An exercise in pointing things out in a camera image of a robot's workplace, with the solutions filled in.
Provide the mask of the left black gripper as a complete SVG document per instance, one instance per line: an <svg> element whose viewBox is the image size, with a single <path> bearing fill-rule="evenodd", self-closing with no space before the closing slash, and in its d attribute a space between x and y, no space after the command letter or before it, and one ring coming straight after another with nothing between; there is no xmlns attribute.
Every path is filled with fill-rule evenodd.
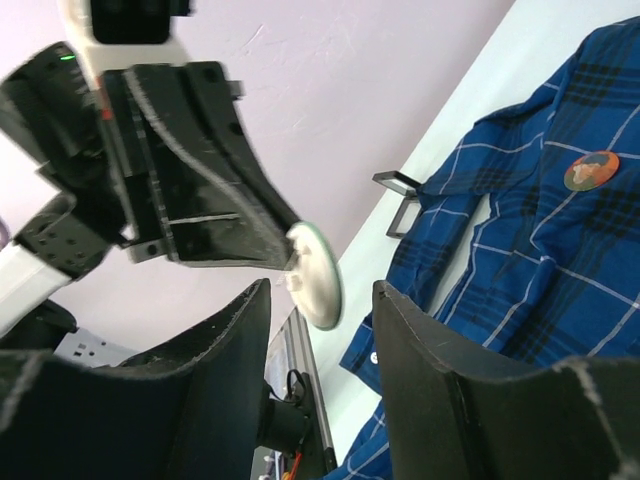
<svg viewBox="0 0 640 480"><path fill-rule="evenodd" d="M300 220L262 169L219 62L105 72L101 133L135 262L282 268Z"/></svg>

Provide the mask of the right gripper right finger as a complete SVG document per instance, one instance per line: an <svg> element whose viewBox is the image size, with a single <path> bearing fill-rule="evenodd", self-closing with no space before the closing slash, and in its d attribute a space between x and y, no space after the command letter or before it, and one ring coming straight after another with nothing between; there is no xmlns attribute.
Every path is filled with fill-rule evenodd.
<svg viewBox="0 0 640 480"><path fill-rule="evenodd" d="M571 357L537 368L492 352L373 288L397 479L635 479L639 363Z"/></svg>

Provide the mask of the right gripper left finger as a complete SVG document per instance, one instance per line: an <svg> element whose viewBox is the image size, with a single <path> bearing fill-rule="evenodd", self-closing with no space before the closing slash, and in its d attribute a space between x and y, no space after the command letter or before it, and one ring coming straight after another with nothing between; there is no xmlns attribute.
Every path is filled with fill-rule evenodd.
<svg viewBox="0 0 640 480"><path fill-rule="evenodd" d="M5 479L247 479L271 285L116 367L1 354Z"/></svg>

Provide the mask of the landscape round brooch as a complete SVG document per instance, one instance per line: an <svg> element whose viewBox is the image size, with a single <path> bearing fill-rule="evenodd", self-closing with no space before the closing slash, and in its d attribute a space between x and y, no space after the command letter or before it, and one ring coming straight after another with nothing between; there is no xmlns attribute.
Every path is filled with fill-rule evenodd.
<svg viewBox="0 0 640 480"><path fill-rule="evenodd" d="M295 307L316 329L335 329L341 320L344 298L339 265L329 242L307 221L294 224L287 239L293 247L293 263L285 282Z"/></svg>

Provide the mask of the blue plaid button shirt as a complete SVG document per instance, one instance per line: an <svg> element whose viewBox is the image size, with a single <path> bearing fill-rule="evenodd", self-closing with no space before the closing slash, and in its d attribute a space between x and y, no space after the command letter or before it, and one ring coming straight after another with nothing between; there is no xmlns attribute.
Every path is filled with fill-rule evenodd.
<svg viewBox="0 0 640 480"><path fill-rule="evenodd" d="M574 192L582 156L620 160ZM594 30L524 102L477 120L417 190L387 281L458 334L547 367L639 352L639 21Z"/></svg>

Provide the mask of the portrait round brooch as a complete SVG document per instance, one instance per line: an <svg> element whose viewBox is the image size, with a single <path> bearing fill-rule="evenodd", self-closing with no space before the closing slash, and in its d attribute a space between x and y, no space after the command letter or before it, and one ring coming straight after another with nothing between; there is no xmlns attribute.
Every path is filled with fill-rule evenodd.
<svg viewBox="0 0 640 480"><path fill-rule="evenodd" d="M619 157L610 151L596 151L576 160L565 172L564 185L574 192L598 188L617 173Z"/></svg>

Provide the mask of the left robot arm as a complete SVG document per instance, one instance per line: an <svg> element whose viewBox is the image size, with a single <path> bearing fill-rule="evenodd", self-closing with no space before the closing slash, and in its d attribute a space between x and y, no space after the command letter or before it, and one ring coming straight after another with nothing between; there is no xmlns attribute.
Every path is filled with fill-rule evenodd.
<svg viewBox="0 0 640 480"><path fill-rule="evenodd" d="M193 326L249 269L284 268L295 210L260 165L215 61L82 71L45 48L1 83L1 342L91 330L143 350Z"/></svg>

